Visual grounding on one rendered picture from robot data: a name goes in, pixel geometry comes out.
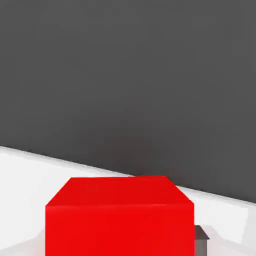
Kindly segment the small red cube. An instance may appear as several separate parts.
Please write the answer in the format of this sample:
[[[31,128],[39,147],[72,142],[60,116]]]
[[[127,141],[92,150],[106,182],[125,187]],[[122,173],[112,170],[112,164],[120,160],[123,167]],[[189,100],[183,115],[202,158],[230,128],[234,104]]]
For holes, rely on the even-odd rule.
[[[195,256],[194,203],[165,176],[70,178],[45,207],[45,256]]]

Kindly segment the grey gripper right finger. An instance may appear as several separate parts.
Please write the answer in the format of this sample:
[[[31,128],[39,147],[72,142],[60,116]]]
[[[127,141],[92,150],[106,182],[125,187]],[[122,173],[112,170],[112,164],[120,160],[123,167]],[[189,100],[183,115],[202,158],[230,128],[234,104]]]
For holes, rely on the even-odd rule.
[[[195,256],[253,256],[253,250],[222,238],[210,225],[195,225]]]

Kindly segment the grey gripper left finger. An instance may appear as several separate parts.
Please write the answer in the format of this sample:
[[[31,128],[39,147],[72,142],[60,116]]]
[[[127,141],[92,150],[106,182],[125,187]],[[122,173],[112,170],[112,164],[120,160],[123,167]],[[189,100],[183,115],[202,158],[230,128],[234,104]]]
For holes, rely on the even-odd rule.
[[[33,238],[0,250],[0,256],[46,256],[45,230]]]

